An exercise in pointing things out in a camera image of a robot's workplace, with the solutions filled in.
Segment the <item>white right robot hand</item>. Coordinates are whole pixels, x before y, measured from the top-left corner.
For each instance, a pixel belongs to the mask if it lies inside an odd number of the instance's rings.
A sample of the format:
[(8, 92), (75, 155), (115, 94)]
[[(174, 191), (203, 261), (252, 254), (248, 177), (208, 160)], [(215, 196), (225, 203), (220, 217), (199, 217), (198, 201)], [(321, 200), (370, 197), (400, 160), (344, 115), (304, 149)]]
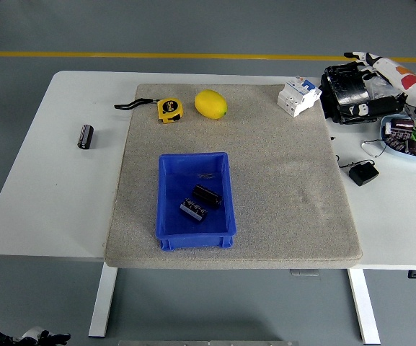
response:
[(390, 58), (377, 56), (367, 52), (346, 52), (346, 58), (354, 58), (357, 62), (367, 67), (384, 78), (394, 88), (406, 95), (406, 104), (416, 108), (416, 73), (400, 65)]

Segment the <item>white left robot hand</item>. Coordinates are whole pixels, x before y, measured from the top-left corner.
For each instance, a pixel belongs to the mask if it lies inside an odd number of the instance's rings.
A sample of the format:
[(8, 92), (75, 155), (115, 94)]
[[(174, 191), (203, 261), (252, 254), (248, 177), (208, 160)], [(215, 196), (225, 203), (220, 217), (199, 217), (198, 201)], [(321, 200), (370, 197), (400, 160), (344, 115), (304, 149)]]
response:
[(22, 335), (22, 340), (29, 345), (67, 345), (70, 334), (53, 334), (42, 327), (33, 327)]

